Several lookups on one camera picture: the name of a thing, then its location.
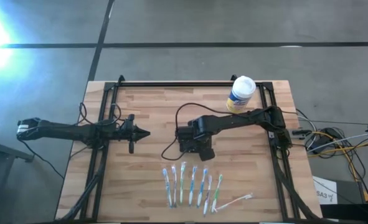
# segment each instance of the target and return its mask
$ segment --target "wire bundle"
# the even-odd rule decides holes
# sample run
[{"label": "wire bundle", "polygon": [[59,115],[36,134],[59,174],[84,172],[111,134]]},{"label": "wire bundle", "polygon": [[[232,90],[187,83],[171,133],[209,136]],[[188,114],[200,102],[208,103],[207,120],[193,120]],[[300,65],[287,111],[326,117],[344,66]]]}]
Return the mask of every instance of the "wire bundle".
[{"label": "wire bundle", "polygon": [[[331,135],[326,133],[326,130],[328,128],[323,128],[323,129],[318,130],[316,128],[316,126],[313,124],[313,121],[308,119],[308,117],[303,112],[301,112],[300,110],[297,110],[297,111],[302,114],[302,116],[298,116],[298,117],[300,119],[303,119],[303,120],[307,121],[313,127],[313,130],[314,130],[311,133],[312,135],[309,137],[309,139],[306,141],[306,143],[304,145],[307,152],[313,152],[317,149],[321,149],[321,148],[332,146],[332,145],[334,146],[334,149],[324,150],[324,151],[322,151],[320,153],[317,153],[315,155],[309,155],[308,157],[320,157],[322,159],[330,159],[334,156],[344,156],[348,161],[348,169],[349,169],[349,172],[351,173],[351,175],[353,176],[354,181],[361,182],[363,184],[364,188],[365,188],[365,191],[368,193],[368,188],[367,188],[367,186],[364,182],[364,177],[366,175],[365,165],[364,165],[364,163],[362,162],[361,158],[359,157],[359,155],[357,153],[358,148],[368,146],[368,142],[366,142],[366,141],[368,141],[368,139],[362,140],[361,142],[359,142],[355,146],[353,146],[348,141],[348,139],[367,136],[367,134],[361,134],[361,135],[351,136],[351,137],[347,138],[342,129],[337,128],[337,127],[331,127],[331,129],[335,130],[340,135],[340,137],[338,139],[336,139],[336,138],[334,138]],[[321,136],[328,137],[331,140],[331,142],[329,142],[327,144],[323,144],[322,146],[318,146],[318,147],[315,147],[313,149],[310,149],[310,147],[315,142],[316,138],[320,138]],[[362,167],[362,172],[361,172],[362,174],[357,170],[357,168],[355,167],[355,165],[353,163],[354,156],[357,157],[357,159],[358,159],[358,161],[359,161],[359,163]]]}]

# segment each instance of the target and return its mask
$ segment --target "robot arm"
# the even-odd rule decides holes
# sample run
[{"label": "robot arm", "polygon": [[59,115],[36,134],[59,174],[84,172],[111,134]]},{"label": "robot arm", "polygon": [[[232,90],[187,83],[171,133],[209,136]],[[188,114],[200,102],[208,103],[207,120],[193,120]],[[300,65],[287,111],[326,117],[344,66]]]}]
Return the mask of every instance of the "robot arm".
[{"label": "robot arm", "polygon": [[254,124],[275,133],[278,147],[292,146],[282,111],[277,106],[222,117],[203,115],[189,121],[188,126],[178,127],[176,135],[181,152],[199,153],[201,160],[206,161],[215,156],[211,148],[212,135],[218,134],[222,130]]},{"label": "robot arm", "polygon": [[100,147],[106,140],[128,140],[130,142],[129,152],[134,153],[134,142],[149,136],[150,132],[137,127],[133,121],[133,114],[130,114],[119,127],[113,120],[76,126],[31,118],[18,122],[17,138],[19,140],[69,139],[81,141],[90,147]]}]

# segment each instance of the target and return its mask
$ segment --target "yellow cable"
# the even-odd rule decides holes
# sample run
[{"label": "yellow cable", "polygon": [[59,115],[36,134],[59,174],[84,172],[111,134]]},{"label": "yellow cable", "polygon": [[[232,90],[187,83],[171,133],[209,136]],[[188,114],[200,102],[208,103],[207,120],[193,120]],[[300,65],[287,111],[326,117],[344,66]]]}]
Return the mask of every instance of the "yellow cable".
[{"label": "yellow cable", "polygon": [[[330,135],[328,135],[326,133],[322,133],[322,132],[319,132],[319,131],[314,131],[313,134],[321,134],[321,135],[324,135],[324,136],[332,139],[333,141],[335,141],[334,137],[332,137],[332,136],[330,136]],[[352,163],[350,157],[347,155],[346,150],[344,150],[343,147],[341,147],[341,145],[339,145],[339,144],[337,144],[337,145],[339,146],[340,150],[344,153],[344,156],[346,157],[348,163],[350,163],[351,170],[352,170],[352,176],[354,178],[354,181],[358,182],[359,180],[358,180],[358,178],[356,176],[356,170],[354,168],[354,164]]]},{"label": "yellow cable", "polygon": [[[358,148],[361,148],[361,147],[365,147],[365,146],[368,146],[368,142],[367,143],[364,143],[364,144],[360,144],[359,146],[357,146],[357,149]],[[345,148],[342,148],[342,149],[331,149],[331,150],[327,150],[327,151],[323,151],[321,153],[318,153],[318,154],[315,154],[315,155],[309,155],[308,157],[316,157],[316,156],[319,156],[319,155],[325,155],[325,154],[328,154],[329,152],[336,152],[336,151],[342,151],[342,150],[349,150],[349,149],[353,149],[354,147],[345,147]]]}]

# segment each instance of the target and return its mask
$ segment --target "concrete floor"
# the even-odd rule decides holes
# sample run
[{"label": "concrete floor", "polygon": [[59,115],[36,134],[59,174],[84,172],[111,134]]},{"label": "concrete floor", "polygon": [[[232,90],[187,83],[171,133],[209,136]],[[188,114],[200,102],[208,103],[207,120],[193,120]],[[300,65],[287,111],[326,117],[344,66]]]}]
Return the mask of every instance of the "concrete floor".
[{"label": "concrete floor", "polygon": [[[5,42],[96,43],[107,2],[0,1]],[[117,0],[105,39],[214,41],[368,41],[368,1]],[[0,143],[27,152],[16,140],[19,119],[76,122],[94,51],[0,50],[0,57],[8,58],[0,66]],[[226,80],[232,74],[289,80],[296,107],[311,119],[368,123],[368,47],[104,49],[95,80],[116,80],[121,74],[127,80]],[[317,128],[327,125],[318,123]],[[366,130],[332,125],[348,136]],[[65,172],[71,141],[40,139],[29,145]],[[359,154],[368,185],[368,148]],[[352,180],[344,157],[309,161],[314,175]],[[53,219],[61,187],[62,180],[47,164],[16,160],[0,200],[0,223]]]}]

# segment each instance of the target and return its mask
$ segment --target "wooden tabletop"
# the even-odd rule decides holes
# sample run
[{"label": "wooden tabletop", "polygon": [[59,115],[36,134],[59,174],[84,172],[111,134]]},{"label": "wooden tabletop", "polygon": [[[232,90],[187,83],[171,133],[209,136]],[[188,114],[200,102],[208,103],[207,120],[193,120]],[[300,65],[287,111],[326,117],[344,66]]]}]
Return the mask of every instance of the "wooden tabletop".
[{"label": "wooden tabletop", "polygon": [[[272,81],[276,102],[283,111],[295,112],[289,82]],[[105,82],[89,82],[84,98],[90,121],[96,122]],[[99,222],[258,222],[281,221],[270,149],[264,129],[259,126],[225,130],[212,137],[215,158],[202,162],[198,154],[186,154],[176,162],[161,158],[162,150],[174,139],[175,112],[184,103],[195,102],[220,111],[226,111],[229,87],[120,87],[117,104],[122,118],[135,114],[134,123],[151,135],[135,144],[134,154],[128,153],[127,141],[112,141],[109,147],[100,202]],[[262,108],[256,91],[247,110]],[[179,125],[204,114],[213,114],[197,106],[186,106],[179,112]],[[298,128],[295,114],[284,114],[288,129]],[[75,142],[72,153],[85,147]],[[82,194],[87,178],[91,150],[86,149],[68,164],[66,178],[56,217],[65,215]],[[165,153],[166,157],[180,155],[178,143]],[[290,149],[290,166],[296,191],[312,211],[321,216],[307,155],[301,146]],[[171,165],[180,170],[187,162],[184,181],[184,203],[178,208],[167,207],[162,169],[167,168],[170,180]],[[224,176],[217,206],[246,194],[254,198],[231,204],[224,210],[204,218],[202,209],[188,207],[192,166],[199,170],[195,177],[194,201],[200,188],[202,169],[209,168],[213,177],[212,190],[219,174]],[[92,211],[92,200],[88,213]],[[286,194],[290,211],[290,200]]]}]

